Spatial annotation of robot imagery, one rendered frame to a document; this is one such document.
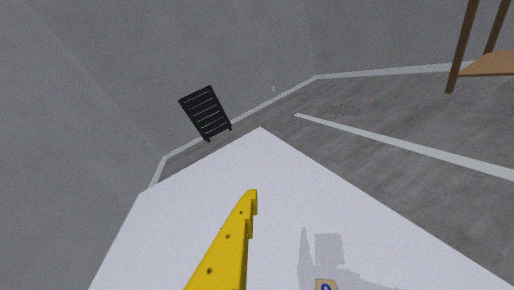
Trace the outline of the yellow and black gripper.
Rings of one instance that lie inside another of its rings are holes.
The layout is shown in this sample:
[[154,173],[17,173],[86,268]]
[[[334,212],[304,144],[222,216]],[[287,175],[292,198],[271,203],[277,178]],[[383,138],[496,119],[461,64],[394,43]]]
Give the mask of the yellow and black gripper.
[[257,190],[235,205],[183,290],[246,290],[248,243],[257,215]]

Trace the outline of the wooden letter block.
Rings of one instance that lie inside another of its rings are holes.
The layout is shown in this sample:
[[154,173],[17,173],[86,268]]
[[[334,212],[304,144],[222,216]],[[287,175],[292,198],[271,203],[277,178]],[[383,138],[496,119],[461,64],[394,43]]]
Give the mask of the wooden letter block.
[[316,290],[338,290],[335,280],[315,278]]

